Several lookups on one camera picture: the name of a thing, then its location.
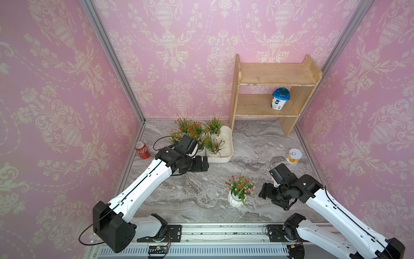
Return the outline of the red flower white pot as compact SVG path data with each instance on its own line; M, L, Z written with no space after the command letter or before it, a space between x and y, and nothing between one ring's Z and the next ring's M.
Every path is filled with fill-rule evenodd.
M188 135L195 140L202 140L206 133L206 129L201 122L192 121L188 127Z

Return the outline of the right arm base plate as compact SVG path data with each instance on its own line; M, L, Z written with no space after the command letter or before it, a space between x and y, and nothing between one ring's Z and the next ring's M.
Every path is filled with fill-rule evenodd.
M298 242L300 240L295 228L281 224L267 225L265 234L271 242Z

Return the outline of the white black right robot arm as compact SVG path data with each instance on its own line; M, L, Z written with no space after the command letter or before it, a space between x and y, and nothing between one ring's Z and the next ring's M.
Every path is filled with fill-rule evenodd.
M288 211L297 201L322 215L343 237L320 229L298 213L285 222L282 233L285 239L305 240L317 245L338 259L402 259L404 244L396 238L386 238L376 232L343 205L336 201L326 187L308 174L297 177L285 164L269 171L273 183L265 183L259 193L274 205Z

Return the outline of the orange flower white pot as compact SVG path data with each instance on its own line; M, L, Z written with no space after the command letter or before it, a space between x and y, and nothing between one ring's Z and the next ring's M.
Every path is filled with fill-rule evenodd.
M175 124L178 126L178 131L184 134L188 134L192 128L193 128L193 120L192 119L188 119L186 117L179 117L176 121Z

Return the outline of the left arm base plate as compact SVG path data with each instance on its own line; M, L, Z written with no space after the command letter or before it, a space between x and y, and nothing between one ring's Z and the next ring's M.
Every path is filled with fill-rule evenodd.
M165 234L158 236L158 237L143 237L143 238L138 238L136 241L138 243L150 243L150 242L155 242L155 243L160 243L160 242L172 242L172 243L180 243L181 242L181 237L182 237L182 225L180 224L168 224L166 226L166 230L165 230Z

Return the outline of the red flower front pot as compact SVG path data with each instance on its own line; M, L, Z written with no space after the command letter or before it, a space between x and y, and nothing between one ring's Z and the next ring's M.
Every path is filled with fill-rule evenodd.
M238 177L232 175L225 183L228 193L228 202L230 206L239 208L246 205L247 199L255 199L254 191L256 182L240 174Z

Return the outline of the red pink flower pot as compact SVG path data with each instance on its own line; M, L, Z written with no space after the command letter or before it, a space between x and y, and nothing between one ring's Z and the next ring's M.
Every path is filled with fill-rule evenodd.
M215 137L207 136L204 139L204 147L209 158L217 158L221 156L221 150L224 148L225 141L217 140Z

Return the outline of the pink flower front pot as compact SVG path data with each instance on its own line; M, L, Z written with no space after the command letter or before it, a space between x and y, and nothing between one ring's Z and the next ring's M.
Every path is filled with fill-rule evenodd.
M206 155L206 148L205 148L205 146L204 146L204 140L203 139L200 139L199 141L198 141L198 146L197 146L197 153L196 153L196 156L201 156L201 157L203 157L203 156L205 156Z

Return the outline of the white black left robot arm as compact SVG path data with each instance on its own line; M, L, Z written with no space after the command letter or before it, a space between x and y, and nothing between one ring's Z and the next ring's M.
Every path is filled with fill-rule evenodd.
M124 191L107 203L99 201L93 208L93 232L120 253L132 241L150 238L158 242L169 241L168 223L157 214L135 218L143 202L155 189L175 172L206 172L208 158L197 155L198 142L184 135L177 144L160 150L145 171Z

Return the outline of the pink flower twine pot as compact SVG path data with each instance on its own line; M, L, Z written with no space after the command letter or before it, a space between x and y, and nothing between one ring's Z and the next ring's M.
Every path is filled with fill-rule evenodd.
M170 135L169 135L169 138L168 138L168 141L172 145L176 145L176 144L178 144L182 140L183 135L184 134L180 130L171 131L170 132Z

